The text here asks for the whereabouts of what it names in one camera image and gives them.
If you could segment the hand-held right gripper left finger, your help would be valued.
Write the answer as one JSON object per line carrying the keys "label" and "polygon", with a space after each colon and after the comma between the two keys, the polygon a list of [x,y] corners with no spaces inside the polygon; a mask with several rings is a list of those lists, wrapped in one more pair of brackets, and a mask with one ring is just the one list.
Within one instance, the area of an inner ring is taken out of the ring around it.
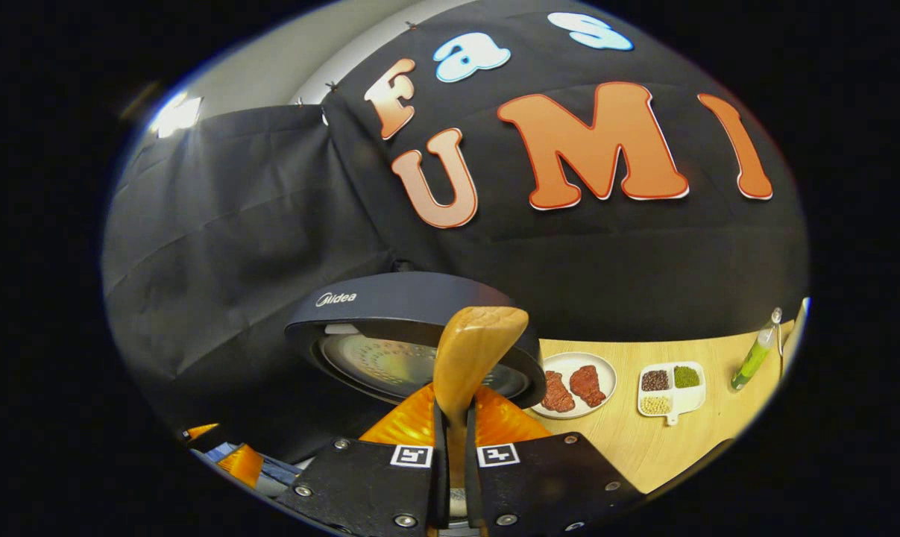
{"label": "hand-held right gripper left finger", "polygon": [[432,385],[363,436],[334,439],[277,503],[329,533],[436,534],[447,523],[447,457]]}

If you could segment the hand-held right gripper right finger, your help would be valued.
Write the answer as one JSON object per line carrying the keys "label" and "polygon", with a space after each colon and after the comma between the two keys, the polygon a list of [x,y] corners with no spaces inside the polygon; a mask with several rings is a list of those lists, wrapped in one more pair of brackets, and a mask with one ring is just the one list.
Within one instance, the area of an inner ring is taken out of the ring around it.
{"label": "hand-held right gripper right finger", "polygon": [[582,433],[553,434],[494,390],[467,418],[467,509],[484,533],[593,533],[644,502]]}

